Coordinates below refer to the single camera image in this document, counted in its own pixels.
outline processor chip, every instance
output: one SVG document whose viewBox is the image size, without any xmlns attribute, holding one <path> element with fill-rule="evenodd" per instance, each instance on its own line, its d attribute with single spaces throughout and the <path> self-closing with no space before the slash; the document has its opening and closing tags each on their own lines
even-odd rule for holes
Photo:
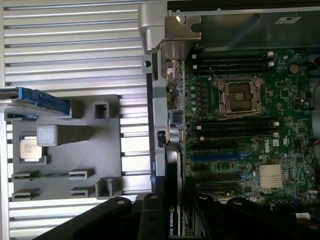
<svg viewBox="0 0 320 240">
<path fill-rule="evenodd" d="M 42 147 L 37 145 L 37 138 L 22 139 L 20 141 L 20 158 L 25 160 L 39 160 L 42 158 Z"/>
</svg>

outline circuit component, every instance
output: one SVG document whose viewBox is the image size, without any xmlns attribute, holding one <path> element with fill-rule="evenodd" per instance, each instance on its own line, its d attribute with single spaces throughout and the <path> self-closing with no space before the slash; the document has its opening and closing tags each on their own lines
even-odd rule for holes
<svg viewBox="0 0 320 240">
<path fill-rule="evenodd" d="M 261 188 L 283 188 L 285 186 L 283 171 L 283 166 L 281 164 L 261 165 L 259 167 Z"/>
<path fill-rule="evenodd" d="M 185 61 L 183 171 L 200 192 L 259 204 L 313 203 L 303 50 L 196 52 Z"/>
<path fill-rule="evenodd" d="M 219 108 L 215 113 L 222 116 L 241 116 L 265 111 L 261 101 L 261 78 L 221 78 L 214 81 L 219 89 Z"/>
</svg>

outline heatsink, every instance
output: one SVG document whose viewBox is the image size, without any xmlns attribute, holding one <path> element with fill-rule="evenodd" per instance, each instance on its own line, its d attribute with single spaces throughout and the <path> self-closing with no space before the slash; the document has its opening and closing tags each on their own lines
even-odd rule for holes
<svg viewBox="0 0 320 240">
<path fill-rule="evenodd" d="M 268 164 L 259 167 L 260 186 L 263 189 L 278 189 L 285 186 L 283 166 Z"/>
</svg>

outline screw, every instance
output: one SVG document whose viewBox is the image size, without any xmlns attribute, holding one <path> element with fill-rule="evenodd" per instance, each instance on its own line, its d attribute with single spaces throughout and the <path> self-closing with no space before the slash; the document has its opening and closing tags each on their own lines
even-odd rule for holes
<svg viewBox="0 0 320 240">
<path fill-rule="evenodd" d="M 260 81 L 254 82 L 254 86 L 257 87 L 257 88 L 260 87 Z"/>
</svg>

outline pcie slot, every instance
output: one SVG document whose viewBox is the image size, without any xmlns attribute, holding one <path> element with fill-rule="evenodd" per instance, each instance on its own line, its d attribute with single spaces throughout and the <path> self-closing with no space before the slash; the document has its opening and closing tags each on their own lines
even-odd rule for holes
<svg viewBox="0 0 320 240">
<path fill-rule="evenodd" d="M 228 140 L 224 142 L 219 141 L 207 141 L 207 142 L 197 142 L 191 146 L 193 150 L 221 150 L 221 149 L 237 149 L 239 143 L 236 141 Z"/>
<path fill-rule="evenodd" d="M 221 184 L 211 184 L 211 185 L 201 185 L 198 188 L 200 193 L 217 193 L 240 190 L 241 187 L 237 183 L 221 183 Z"/>
<path fill-rule="evenodd" d="M 240 154 L 217 154 L 217 155 L 196 155 L 192 156 L 191 160 L 198 161 L 234 161 L 241 159 Z"/>
<path fill-rule="evenodd" d="M 239 181 L 239 174 L 217 174 L 217 175 L 207 175 L 207 176 L 193 176 L 196 183 L 202 182 L 216 182 L 216 181 Z"/>
</svg>

